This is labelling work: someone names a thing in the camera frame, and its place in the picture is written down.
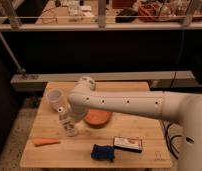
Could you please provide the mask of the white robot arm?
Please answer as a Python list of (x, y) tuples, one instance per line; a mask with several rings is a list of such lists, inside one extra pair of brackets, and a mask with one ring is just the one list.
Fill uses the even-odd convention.
[(139, 115), (183, 127), (178, 171), (202, 171), (202, 94), (167, 91), (97, 91), (81, 77), (68, 95), (68, 111), (79, 121), (88, 109)]

